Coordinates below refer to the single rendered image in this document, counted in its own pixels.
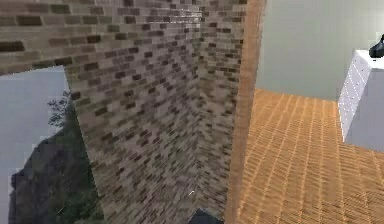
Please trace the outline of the black object on drawers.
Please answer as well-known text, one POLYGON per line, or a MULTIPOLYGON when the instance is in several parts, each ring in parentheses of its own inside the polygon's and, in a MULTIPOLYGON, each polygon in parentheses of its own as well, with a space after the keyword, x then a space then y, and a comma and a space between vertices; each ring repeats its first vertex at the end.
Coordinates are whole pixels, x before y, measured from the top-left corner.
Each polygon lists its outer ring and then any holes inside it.
POLYGON ((381 58, 384 56, 384 34, 381 36, 379 42, 369 49, 369 56, 371 58, 381 58))

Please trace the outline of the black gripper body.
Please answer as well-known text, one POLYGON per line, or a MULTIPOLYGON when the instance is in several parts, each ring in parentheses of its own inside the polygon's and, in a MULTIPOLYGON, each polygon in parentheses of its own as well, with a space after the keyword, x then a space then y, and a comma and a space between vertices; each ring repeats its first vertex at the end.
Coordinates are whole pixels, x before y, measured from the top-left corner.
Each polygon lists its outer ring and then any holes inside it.
POLYGON ((198 209, 193 214, 188 224, 224 224, 224 222, 208 212, 198 209))

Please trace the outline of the white chest of drawers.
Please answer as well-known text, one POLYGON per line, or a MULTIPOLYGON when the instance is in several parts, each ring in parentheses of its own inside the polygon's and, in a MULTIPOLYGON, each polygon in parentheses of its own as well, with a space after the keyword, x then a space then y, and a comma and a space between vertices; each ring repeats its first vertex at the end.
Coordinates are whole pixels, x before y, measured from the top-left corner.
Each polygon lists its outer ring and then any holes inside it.
POLYGON ((344 143, 384 153, 384 57, 354 51, 338 110, 344 143))

